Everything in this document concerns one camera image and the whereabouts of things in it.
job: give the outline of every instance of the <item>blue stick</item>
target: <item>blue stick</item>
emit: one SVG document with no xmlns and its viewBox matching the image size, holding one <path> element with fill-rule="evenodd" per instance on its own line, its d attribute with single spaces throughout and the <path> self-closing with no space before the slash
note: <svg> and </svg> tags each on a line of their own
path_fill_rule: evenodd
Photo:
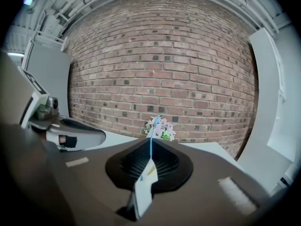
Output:
<svg viewBox="0 0 301 226">
<path fill-rule="evenodd" d="M 152 157 L 152 136 L 154 135 L 154 130 L 155 130 L 156 125 L 158 124 L 160 117 L 161 117 L 160 115 L 157 116 L 155 123 L 154 123 L 154 129 L 153 129 L 151 137 L 150 137 L 150 157 Z"/>
</svg>

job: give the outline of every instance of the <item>black grille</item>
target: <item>black grille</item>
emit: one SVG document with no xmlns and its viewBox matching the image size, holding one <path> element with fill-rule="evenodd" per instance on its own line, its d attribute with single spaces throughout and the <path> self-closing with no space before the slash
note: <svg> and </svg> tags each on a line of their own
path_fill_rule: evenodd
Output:
<svg viewBox="0 0 301 226">
<path fill-rule="evenodd" d="M 159 144 L 152 142 L 152 159 L 156 165 L 158 180 L 176 170 L 179 166 L 178 157 Z M 140 177 L 150 160 L 150 142 L 143 144 L 120 160 L 121 169 L 136 180 Z"/>
</svg>

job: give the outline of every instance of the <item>flower bouquet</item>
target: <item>flower bouquet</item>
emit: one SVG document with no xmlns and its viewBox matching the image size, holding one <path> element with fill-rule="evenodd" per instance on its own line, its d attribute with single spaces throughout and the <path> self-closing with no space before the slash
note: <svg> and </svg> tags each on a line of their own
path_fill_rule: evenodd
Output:
<svg viewBox="0 0 301 226">
<path fill-rule="evenodd" d="M 156 117 L 151 117 L 152 120 L 149 120 L 145 125 L 145 133 L 148 134 L 151 128 L 154 127 Z M 155 133 L 153 134 L 153 138 L 161 138 L 166 141 L 173 141 L 175 132 L 173 130 L 173 126 L 171 123 L 167 122 L 166 119 L 159 118 L 159 121 L 154 128 Z"/>
</svg>

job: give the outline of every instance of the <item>brick wall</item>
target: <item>brick wall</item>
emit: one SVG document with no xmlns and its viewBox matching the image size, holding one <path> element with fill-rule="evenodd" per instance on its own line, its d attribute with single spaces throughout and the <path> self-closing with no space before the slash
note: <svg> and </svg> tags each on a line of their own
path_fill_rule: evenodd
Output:
<svg viewBox="0 0 301 226">
<path fill-rule="evenodd" d="M 248 28 L 206 0 L 119 0 L 67 32 L 71 117 L 144 137 L 161 114 L 180 142 L 237 154 L 254 113 Z"/>
</svg>

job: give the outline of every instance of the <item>light fixture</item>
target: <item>light fixture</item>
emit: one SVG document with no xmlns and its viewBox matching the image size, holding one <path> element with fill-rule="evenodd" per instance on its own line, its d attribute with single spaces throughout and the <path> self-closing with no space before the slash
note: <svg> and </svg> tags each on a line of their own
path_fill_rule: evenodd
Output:
<svg viewBox="0 0 301 226">
<path fill-rule="evenodd" d="M 24 57 L 24 54 L 19 53 L 8 53 L 9 56 L 18 56 L 18 57 Z"/>
<path fill-rule="evenodd" d="M 33 0 L 23 0 L 23 3 L 30 6 Z"/>
</svg>

